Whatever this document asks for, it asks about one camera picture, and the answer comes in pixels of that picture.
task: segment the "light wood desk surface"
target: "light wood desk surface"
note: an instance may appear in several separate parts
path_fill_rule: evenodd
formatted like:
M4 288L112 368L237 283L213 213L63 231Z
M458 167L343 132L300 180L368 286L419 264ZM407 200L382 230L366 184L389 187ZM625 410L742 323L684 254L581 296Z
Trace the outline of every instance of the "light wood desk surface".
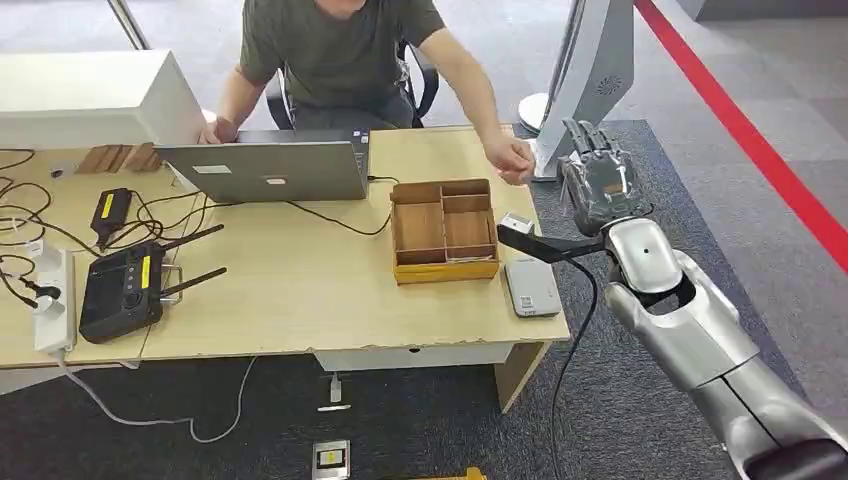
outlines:
M507 212L536 219L529 190L496 176L470 128L373 132L370 161L372 175L401 182L488 178L496 220ZM392 186L372 184L367 201L304 205L376 230L389 213ZM279 203L212 212L207 224L223 223L224 230L187 245L178 263L186 278L221 266L229 271L186 291L183 302L151 328L143 359L492 342L547 345L569 337L562 314L518 318L502 272L491 281L398 287L389 229L364 237ZM500 248L504 260L517 255Z
M45 187L53 196L53 204L41 215L41 218L46 222L64 228L88 245L93 245L96 241L96 235L89 227L89 223L101 191L126 187L140 192L145 201L185 193L179 185L171 186L173 175L166 169L161 169L156 173L144 174L124 172L96 175L65 174L56 179L50 176L51 167L71 166L79 162L85 153L86 150L38 152L30 162L24 165L0 170L0 176L14 179L18 183L33 182ZM10 165L23 158L26 158L23 153L0 151L0 167ZM0 189L6 183L0 179ZM38 189L21 187L4 197L2 204L15 204L36 209L43 205L44 199L45 195ZM163 202L151 206L151 210L154 216L162 222L175 222L190 211L194 201L194 197L190 197L183 200ZM131 206L128 220L135 219L135 207L137 205L134 202ZM25 212L22 211L0 207L0 217L25 215ZM143 228L139 228L121 243L140 238L143 236L143 231ZM0 242L14 243L29 240L39 232L40 228L34 225L22 227L17 233L0 232ZM171 234L179 236L181 230L175 229ZM47 230L45 239L49 244L58 248L66 248L72 251L82 249L72 240L50 229ZM0 254L26 256L26 250L23 247L0 247ZM88 266L92 260L93 257L88 253L78 252L74 254L77 319L79 319L85 293L85 278L88 273ZM21 269L25 267L26 265L22 262L12 259L4 262L2 266L10 273L21 272ZM32 292L23 288L23 285L17 280L10 280L10 283L22 294L32 296ZM67 361L68 363L79 364L136 360L141 355L146 335L147 329L144 329L108 344L94 345L78 334L76 348L68 355ZM0 285L0 367L53 366L55 364L54 359L33 350L32 313Z

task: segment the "desk drawer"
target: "desk drawer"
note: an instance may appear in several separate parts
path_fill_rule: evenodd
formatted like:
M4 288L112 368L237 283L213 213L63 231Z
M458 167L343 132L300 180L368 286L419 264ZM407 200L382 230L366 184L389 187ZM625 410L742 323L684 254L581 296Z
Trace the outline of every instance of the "desk drawer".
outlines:
M387 368L446 367L504 363L511 343L488 343L457 347L386 348L315 352L328 372Z

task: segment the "wooden box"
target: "wooden box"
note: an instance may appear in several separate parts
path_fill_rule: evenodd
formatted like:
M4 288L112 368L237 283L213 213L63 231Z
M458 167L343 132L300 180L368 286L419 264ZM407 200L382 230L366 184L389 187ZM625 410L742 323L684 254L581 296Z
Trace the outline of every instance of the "wooden box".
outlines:
M402 183L391 199L398 285L497 274L498 239L488 180Z

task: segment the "white card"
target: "white card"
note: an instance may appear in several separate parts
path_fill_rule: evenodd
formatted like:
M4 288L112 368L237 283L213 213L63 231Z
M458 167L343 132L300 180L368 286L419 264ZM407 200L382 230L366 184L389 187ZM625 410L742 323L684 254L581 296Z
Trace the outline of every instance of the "white card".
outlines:
M202 175L209 173L233 173L226 165L197 165L191 168Z

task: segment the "red stripe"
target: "red stripe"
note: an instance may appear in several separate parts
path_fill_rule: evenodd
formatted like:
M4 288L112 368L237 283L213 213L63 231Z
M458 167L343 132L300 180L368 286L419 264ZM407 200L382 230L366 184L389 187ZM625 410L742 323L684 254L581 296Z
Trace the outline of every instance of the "red stripe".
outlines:
M689 48L652 0L635 0L654 34L736 143L810 229L836 263L848 273L848 232L807 189L757 127L742 113L707 67Z

